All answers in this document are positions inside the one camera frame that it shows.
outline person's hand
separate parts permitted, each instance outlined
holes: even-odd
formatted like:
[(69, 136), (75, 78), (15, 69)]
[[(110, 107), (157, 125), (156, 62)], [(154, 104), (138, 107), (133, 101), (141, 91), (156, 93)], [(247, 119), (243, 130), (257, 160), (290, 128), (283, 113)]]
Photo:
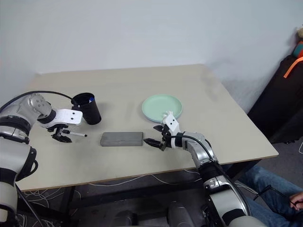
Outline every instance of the person's hand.
[(298, 202), (296, 205), (290, 203), (291, 208), (294, 208), (296, 211), (298, 211), (299, 209), (303, 209), (303, 192), (299, 192), (297, 194), (292, 195), (291, 197), (289, 197), (289, 200), (292, 203)]

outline light green plate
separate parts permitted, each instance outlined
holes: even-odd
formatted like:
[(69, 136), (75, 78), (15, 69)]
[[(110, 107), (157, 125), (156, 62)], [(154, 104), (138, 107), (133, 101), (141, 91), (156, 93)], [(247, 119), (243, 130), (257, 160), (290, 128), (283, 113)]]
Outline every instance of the light green plate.
[(149, 120), (161, 123), (167, 111), (172, 111), (177, 119), (182, 112), (182, 104), (174, 96), (159, 94), (147, 98), (142, 104), (142, 111)]

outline gray floor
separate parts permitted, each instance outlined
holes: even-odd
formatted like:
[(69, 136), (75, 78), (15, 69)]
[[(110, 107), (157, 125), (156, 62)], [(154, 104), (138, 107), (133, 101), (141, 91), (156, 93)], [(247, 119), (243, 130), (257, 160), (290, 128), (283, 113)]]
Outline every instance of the gray floor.
[[(299, 146), (302, 142), (303, 139), (288, 145), (275, 144), (274, 147), (279, 152), (279, 156), (262, 160), (259, 165), (303, 188), (303, 154), (298, 152)], [(185, 171), (159, 174), (156, 176), (161, 180), (170, 183), (193, 181), (198, 178), (198, 175), (187, 173)], [(125, 180), (111, 181), (107, 182), (107, 184), (115, 184), (123, 181)], [(162, 183), (157, 181), (152, 176), (146, 176), (118, 186), (105, 187), (83, 185), (77, 186), (76, 190), (81, 193), (82, 197), (85, 197), (95, 194), (118, 192), (158, 184)], [(45, 193), (45, 195), (52, 192), (53, 191), (50, 190)], [(50, 206), (55, 209), (58, 208), (60, 198), (61, 197), (59, 196), (58, 198), (50, 201)], [(79, 199), (79, 196), (75, 194), (74, 199)], [(204, 204), (204, 197), (202, 191), (198, 189), (162, 194), (144, 199), (119, 201), (79, 209), (73, 217), (80, 219), (80, 227), (107, 227), (110, 225), (116, 213), (122, 210), (131, 210), (139, 215), (140, 225), (167, 227), (168, 224), (166, 222), (166, 217), (163, 217), (163, 215), (165, 214), (166, 208), (172, 201), (180, 201), (185, 205), (197, 227), (203, 224), (204, 221), (201, 216), (200, 207)]]

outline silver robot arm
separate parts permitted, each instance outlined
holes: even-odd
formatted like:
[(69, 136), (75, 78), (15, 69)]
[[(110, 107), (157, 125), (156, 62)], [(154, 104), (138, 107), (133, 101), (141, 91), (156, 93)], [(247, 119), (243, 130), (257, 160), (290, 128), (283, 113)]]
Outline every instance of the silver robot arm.
[(80, 124), (82, 112), (55, 110), (40, 94), (30, 94), (0, 112), (0, 223), (14, 219), (17, 212), (15, 181), (37, 168), (36, 150), (29, 145), (29, 132), (36, 121), (60, 142), (71, 142), (62, 135), (67, 124)]
[(154, 129), (162, 133), (164, 143), (148, 138), (144, 139), (147, 144), (161, 150), (166, 147), (182, 147), (191, 154), (206, 192), (205, 217), (213, 226), (265, 227), (262, 222), (250, 216), (244, 196), (222, 170), (210, 143), (202, 134), (181, 132), (172, 112), (168, 112), (163, 124)]

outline gray eraser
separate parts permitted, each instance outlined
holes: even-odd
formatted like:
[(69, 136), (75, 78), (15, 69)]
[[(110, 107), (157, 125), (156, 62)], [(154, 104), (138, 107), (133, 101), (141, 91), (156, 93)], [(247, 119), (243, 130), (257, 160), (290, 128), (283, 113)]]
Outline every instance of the gray eraser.
[(142, 146), (143, 132), (104, 132), (100, 144), (103, 147)]

